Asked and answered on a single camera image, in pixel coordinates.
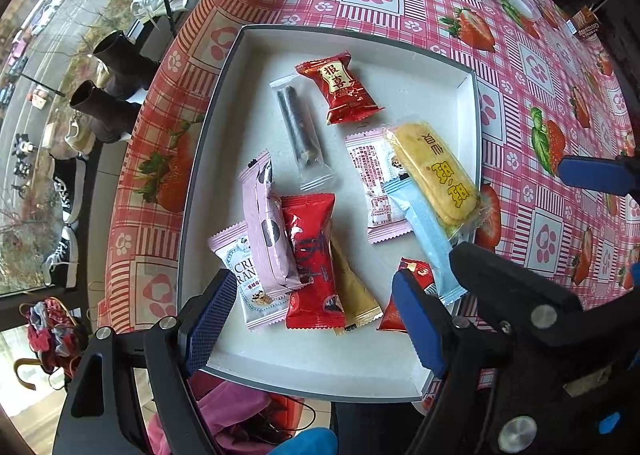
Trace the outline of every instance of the white tray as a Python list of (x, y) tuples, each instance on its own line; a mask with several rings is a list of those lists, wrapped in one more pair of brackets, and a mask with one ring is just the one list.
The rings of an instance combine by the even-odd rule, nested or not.
[[(476, 77), (439, 54), (409, 44), (319, 27), (249, 25), (230, 50), (204, 121), (191, 174), (178, 261), (178, 308), (200, 294), (222, 263), (207, 239), (242, 220), (238, 173), (262, 150), (273, 159), (282, 195), (297, 194), (298, 171), (280, 108), (269, 83), (309, 59), (349, 50), (350, 69), (386, 109), (362, 124), (325, 124), (327, 103), (313, 88), (312, 111), (325, 161), (340, 182), (333, 233), (383, 308), (401, 257), (425, 259), (413, 233), (371, 245), (360, 177), (344, 138), (381, 123), (428, 121), (480, 181), (480, 122)], [(332, 401), (420, 399), (431, 382), (408, 335), (377, 331), (378, 322), (336, 336), (329, 330), (290, 330), (277, 323), (244, 326), (239, 301), (229, 314), (207, 370), (249, 387)]]

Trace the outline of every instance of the metal bolt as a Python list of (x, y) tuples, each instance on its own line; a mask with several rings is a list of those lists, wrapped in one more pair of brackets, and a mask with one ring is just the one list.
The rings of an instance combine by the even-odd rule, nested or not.
[(176, 323), (177, 321), (173, 316), (165, 316), (160, 320), (160, 328), (163, 330), (172, 329)]
[(502, 332), (504, 332), (505, 334), (511, 334), (513, 328), (511, 327), (511, 323), (509, 323), (508, 321), (501, 321), (500, 330), (502, 330)]
[(515, 417), (500, 430), (498, 447), (505, 453), (520, 453), (531, 446), (537, 433), (538, 425), (532, 418), (526, 415)]
[(548, 329), (557, 319), (558, 313), (551, 305), (538, 305), (531, 312), (531, 323), (538, 329)]
[(99, 340), (105, 340), (109, 336), (111, 336), (111, 329), (109, 327), (100, 327), (95, 332), (95, 337), (97, 337)]
[(471, 324), (464, 316), (453, 316), (451, 322), (456, 329), (466, 329)]

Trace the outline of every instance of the snack package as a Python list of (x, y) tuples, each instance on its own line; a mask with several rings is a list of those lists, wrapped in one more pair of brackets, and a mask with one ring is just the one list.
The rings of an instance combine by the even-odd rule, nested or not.
[(311, 119), (308, 105), (302, 96), (307, 80), (298, 74), (269, 83), (275, 92), (289, 141), (298, 164), (302, 191), (327, 186), (334, 172), (324, 163), (322, 150)]
[[(409, 269), (409, 271), (414, 273), (416, 281), (427, 294), (438, 294), (438, 290), (433, 279), (433, 272), (431, 271), (431, 267), (428, 263), (421, 260), (401, 258), (398, 265), (398, 271), (401, 269)], [(389, 305), (386, 306), (385, 314), (382, 316), (382, 321), (380, 322), (378, 330), (406, 332), (406, 328), (404, 327), (404, 323), (402, 323), (398, 307), (396, 307), (393, 297), (389, 298)]]
[(344, 140), (351, 162), (358, 170), (367, 197), (367, 238), (371, 244), (399, 237), (411, 231), (400, 208), (386, 196), (382, 184), (406, 173), (391, 145), (385, 129), (349, 135)]
[(289, 295), (274, 300), (264, 291), (251, 255), (246, 222), (238, 222), (210, 237), (209, 248), (236, 275), (244, 323), (249, 330), (284, 320)]
[(329, 248), (334, 204), (332, 193), (282, 198), (282, 214), (300, 279), (310, 283), (291, 295), (286, 320), (288, 329), (322, 329), (346, 324), (335, 290)]
[(351, 270), (347, 257), (333, 239), (331, 252), (334, 257), (335, 288), (346, 317), (346, 326), (334, 329), (339, 336), (377, 320), (382, 316), (382, 309), (362, 280)]
[(280, 198), (273, 190), (273, 168), (263, 151), (239, 175), (242, 208), (258, 277), (264, 291), (276, 299), (302, 287), (282, 218)]
[(440, 227), (436, 212), (421, 193), (418, 185), (411, 177), (402, 177), (385, 183), (385, 192), (398, 204), (411, 224), (415, 237), (434, 271), (440, 301), (444, 305), (449, 305), (466, 292), (451, 271), (449, 263), (451, 244)]
[(396, 156), (438, 215), (447, 236), (478, 214), (480, 194), (458, 159), (426, 122), (386, 129)]
[(356, 122), (382, 110), (369, 96), (362, 83), (349, 71), (348, 51), (322, 60), (306, 61), (296, 72), (314, 80), (329, 103), (326, 123)]

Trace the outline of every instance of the tray rim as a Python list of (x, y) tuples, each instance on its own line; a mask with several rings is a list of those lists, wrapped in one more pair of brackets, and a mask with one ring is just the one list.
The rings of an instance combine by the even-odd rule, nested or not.
[[(182, 301), (182, 277), (184, 274), (184, 256), (185, 256), (185, 249), (186, 249), (186, 234), (188, 232), (189, 229), (189, 215), (191, 213), (191, 205), (193, 203), (193, 187), (195, 186), (195, 182), (196, 182), (196, 175), (197, 175), (197, 171), (198, 171), (198, 167), (200, 166), (200, 161), (202, 159), (202, 150), (204, 147), (204, 139), (206, 138), (206, 135), (208, 133), (209, 130), (209, 125), (211, 123), (211, 119), (212, 119), (212, 114), (213, 114), (213, 108), (215, 107), (218, 98), (220, 97), (220, 90), (222, 89), (222, 83), (225, 80), (226, 74), (228, 73), (228, 64), (231, 62), (231, 60), (233, 59), (233, 57), (235, 56), (235, 54), (238, 52), (238, 48), (240, 47), (240, 45), (242, 44), (242, 40), (244, 39), (244, 37), (246, 36), (246, 34), (250, 34), (251, 32), (259, 32), (261, 30), (277, 30), (277, 31), (296, 31), (296, 32), (310, 32), (310, 33), (316, 33), (316, 34), (329, 34), (329, 35), (338, 35), (338, 36), (345, 36), (347, 38), (356, 38), (356, 39), (360, 39), (360, 40), (365, 40), (365, 41), (370, 41), (370, 42), (374, 42), (374, 43), (379, 43), (379, 44), (383, 44), (383, 45), (389, 45), (392, 47), (396, 47), (402, 50), (406, 50), (406, 51), (410, 51), (410, 52), (414, 52), (414, 53), (418, 53), (418, 54), (422, 54), (423, 56), (426, 56), (428, 58), (431, 59), (435, 59), (441, 63), (444, 63), (446, 65), (452, 66), (462, 72), (465, 72), (467, 74), (469, 74), (471, 76), (471, 80), (472, 80), (472, 85), (474, 88), (474, 101), (475, 101), (475, 105), (476, 105), (476, 113), (479, 113), (480, 111), (480, 104), (479, 104), (479, 97), (478, 97), (478, 76), (475, 72), (475, 70), (473, 70), (470, 67), (467, 67), (465, 65), (463, 65), (462, 63), (459, 63), (447, 56), (443, 56), (442, 54), (433, 52), (429, 49), (426, 48), (422, 48), (422, 47), (418, 47), (416, 45), (413, 45), (411, 43), (407, 43), (407, 42), (403, 42), (400, 40), (393, 40), (391, 38), (386, 38), (383, 36), (378, 36), (375, 34), (367, 34), (367, 33), (361, 33), (361, 32), (356, 32), (354, 30), (348, 30), (348, 29), (337, 29), (337, 28), (333, 28), (333, 27), (318, 27), (318, 26), (305, 26), (305, 25), (300, 25), (300, 26), (295, 26), (295, 25), (279, 25), (279, 24), (268, 24), (268, 23), (256, 23), (256, 24), (250, 24), (250, 25), (244, 25), (240, 28), (240, 30), (238, 31), (238, 36), (236, 37), (236, 40), (234, 41), (232, 47), (230, 48), (226, 58), (225, 58), (225, 62), (223, 63), (222, 69), (220, 70), (220, 75), (218, 76), (218, 80), (216, 81), (216, 86), (214, 87), (212, 96), (211, 96), (211, 100), (209, 101), (209, 106), (207, 107), (207, 112), (204, 118), (204, 121), (202, 123), (202, 129), (200, 130), (200, 136), (198, 137), (198, 143), (196, 145), (196, 152), (194, 155), (194, 159), (193, 159), (193, 166), (191, 167), (191, 173), (190, 173), (190, 177), (189, 177), (189, 186), (187, 189), (187, 200), (185, 203), (185, 207), (184, 207), (184, 212), (182, 214), (182, 229), (180, 230), (180, 239), (178, 241), (178, 267), (177, 267), (177, 279), (176, 279), (176, 297), (177, 297), (177, 309), (178, 311), (180, 311), (180, 309), (182, 309), (183, 305), (185, 302)], [(480, 129), (480, 118), (476, 118), (476, 141), (478, 142), (478, 145), (476, 146), (476, 171), (475, 171), (475, 175), (474, 175), (474, 183), (476, 185), (479, 185), (480, 181), (481, 181), (481, 170), (482, 170), (482, 137), (481, 137), (481, 129)], [(212, 375), (217, 375), (219, 377), (223, 377), (224, 379), (227, 379), (229, 381), (233, 381), (235, 383), (239, 383), (248, 387), (252, 387), (252, 388), (258, 388), (259, 390), (265, 390), (265, 391), (289, 391), (286, 390), (285, 388), (281, 388), (281, 387), (277, 387), (275, 385), (268, 385), (267, 383), (256, 383), (255, 381), (252, 381), (251, 379), (247, 379), (244, 377), (241, 377), (239, 375), (233, 375), (233, 374), (227, 374), (226, 372), (222, 372), (222, 371), (218, 371), (216, 369), (212, 369), (209, 365), (206, 365), (203, 370), (205, 372), (208, 372), (209, 374)], [(318, 399), (318, 398), (322, 398), (322, 397), (326, 397), (329, 400), (336, 400), (336, 396), (335, 395), (319, 395), (317, 393), (312, 393), (312, 392), (305, 392), (305, 391), (297, 391), (296, 395), (299, 395), (300, 397), (309, 397), (312, 399)], [(341, 397), (340, 398), (341, 401), (344, 402), (362, 402), (362, 398), (361, 397)], [(407, 398), (389, 398), (389, 397), (381, 397), (381, 398), (375, 398), (375, 397), (371, 397), (366, 399), (366, 402), (368, 403), (403, 403), (403, 402), (407, 402), (410, 401), (410, 399)]]

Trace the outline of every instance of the light blue wrapper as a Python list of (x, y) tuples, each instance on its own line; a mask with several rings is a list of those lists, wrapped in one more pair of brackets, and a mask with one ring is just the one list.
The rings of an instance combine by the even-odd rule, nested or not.
[(420, 247), (435, 274), (438, 296), (449, 305), (466, 293), (451, 271), (451, 244), (438, 223), (438, 216), (411, 177), (398, 178), (383, 184), (386, 195), (404, 213), (414, 230)]

